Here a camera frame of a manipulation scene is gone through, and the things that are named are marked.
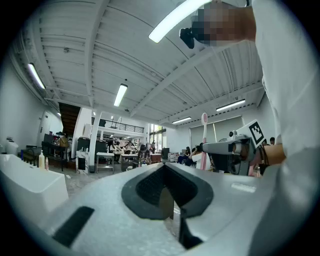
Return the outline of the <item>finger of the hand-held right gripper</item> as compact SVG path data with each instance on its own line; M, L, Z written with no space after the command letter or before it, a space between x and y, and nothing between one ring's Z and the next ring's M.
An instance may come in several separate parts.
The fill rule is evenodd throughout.
M202 151L208 154L231 154L233 152L232 141L206 142L202 144Z

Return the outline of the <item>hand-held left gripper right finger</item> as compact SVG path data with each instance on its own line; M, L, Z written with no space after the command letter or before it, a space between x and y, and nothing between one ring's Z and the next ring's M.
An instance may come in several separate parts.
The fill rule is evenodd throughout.
M255 233L276 187L280 165L263 177L240 176L165 163L166 181L187 199L180 208L180 234L166 245L170 256L262 256Z

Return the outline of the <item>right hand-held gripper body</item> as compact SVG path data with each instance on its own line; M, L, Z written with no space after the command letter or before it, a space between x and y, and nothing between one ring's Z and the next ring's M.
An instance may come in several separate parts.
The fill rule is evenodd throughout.
M257 119L229 132L231 163L228 171L233 175L252 176L254 159L262 154L265 136Z

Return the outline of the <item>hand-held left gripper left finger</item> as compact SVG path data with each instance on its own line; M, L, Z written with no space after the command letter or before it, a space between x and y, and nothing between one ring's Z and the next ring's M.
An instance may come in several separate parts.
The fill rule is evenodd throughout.
M40 225L53 237L80 208L93 212L69 249L83 256L178 256L186 250L163 220L142 219L123 202L123 186L132 178L162 167L149 165L100 178L84 186Z

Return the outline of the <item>pink toothbrush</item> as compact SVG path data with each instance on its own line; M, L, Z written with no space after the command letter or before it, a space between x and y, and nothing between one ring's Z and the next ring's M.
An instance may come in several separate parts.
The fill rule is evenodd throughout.
M200 169L213 172L213 167L211 164L209 164L208 165L209 167L207 168L207 153L203 151L203 144L207 142L207 123L208 123L208 116L205 112L201 116L201 123L203 125L203 138L202 138L202 144L200 146L200 149L201 149Z

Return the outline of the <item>person's right forearm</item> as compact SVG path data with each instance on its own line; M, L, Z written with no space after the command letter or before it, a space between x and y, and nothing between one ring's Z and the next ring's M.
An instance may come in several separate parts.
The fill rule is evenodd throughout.
M262 163L266 165L278 165L286 160L282 144L266 145L262 147Z

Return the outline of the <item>ceiling tube light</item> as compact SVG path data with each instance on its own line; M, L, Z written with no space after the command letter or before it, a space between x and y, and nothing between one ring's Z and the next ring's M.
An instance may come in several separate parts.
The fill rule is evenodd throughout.
M128 86L126 84L123 84L123 83L120 84L116 98L114 100L114 104L113 104L115 107L118 107L120 105L127 89L128 89Z
M210 1L211 0L185 0L152 30L148 38L155 43L159 43L178 23Z
M227 105L218 107L218 108L216 109L216 111L217 111L217 112L221 112L221 111L224 111L224 110L227 110L227 109L230 109L230 108L233 108L233 107L242 105L242 104L244 104L245 102L246 102L245 99L238 100L238 101L235 101L235 102L233 102L233 103L230 103L230 104L227 104Z
M182 119L175 120L175 121L172 122L172 124L173 124L173 125L179 124L179 123L182 123L182 122L191 120L191 119L192 119L192 118L191 118L190 116L188 116L188 117L185 117L185 118L182 118Z
M29 69L30 73L32 74L33 78L35 79L35 81L39 85L39 87L42 88L43 90L45 90L46 87L45 87L44 83L42 82L37 70L35 69L34 64L29 63L27 66L28 66L28 69Z

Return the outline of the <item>white metal table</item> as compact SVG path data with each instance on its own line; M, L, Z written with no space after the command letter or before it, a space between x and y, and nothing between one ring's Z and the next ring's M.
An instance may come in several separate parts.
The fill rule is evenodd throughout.
M109 169L114 174L114 158L115 155L113 153L97 152L95 172L98 173L99 169Z

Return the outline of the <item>person's white shirt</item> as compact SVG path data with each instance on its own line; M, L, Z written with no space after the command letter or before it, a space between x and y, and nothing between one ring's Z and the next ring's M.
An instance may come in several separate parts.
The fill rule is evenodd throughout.
M285 161L257 226L249 256L310 256L320 203L320 60L283 0L252 0L255 44Z

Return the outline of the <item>white bathtub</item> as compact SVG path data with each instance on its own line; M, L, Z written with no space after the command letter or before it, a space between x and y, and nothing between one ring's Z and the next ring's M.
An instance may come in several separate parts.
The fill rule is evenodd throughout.
M0 154L0 171L25 214L45 216L69 199L62 173L33 166L13 154Z

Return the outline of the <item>black mezzanine railing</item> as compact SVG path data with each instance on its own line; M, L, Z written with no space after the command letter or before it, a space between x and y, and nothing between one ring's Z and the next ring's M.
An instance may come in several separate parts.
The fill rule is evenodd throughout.
M127 131L127 132L140 133L140 134L144 133L143 127L125 124L125 123L119 123L119 122L115 122L113 120L100 119L99 120L99 127Z

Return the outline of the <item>black bathtub faucet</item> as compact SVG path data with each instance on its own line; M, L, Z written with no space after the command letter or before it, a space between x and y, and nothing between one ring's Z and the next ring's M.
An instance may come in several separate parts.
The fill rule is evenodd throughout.
M22 161L29 163L32 166L36 167L38 165L38 156L36 155L33 147L22 149L20 151L20 158Z

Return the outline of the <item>dark staircase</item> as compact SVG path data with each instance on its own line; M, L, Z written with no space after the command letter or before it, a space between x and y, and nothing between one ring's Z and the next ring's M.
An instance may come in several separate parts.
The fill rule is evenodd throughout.
M59 103L59 113L63 126L63 133L72 137L81 108L66 103Z

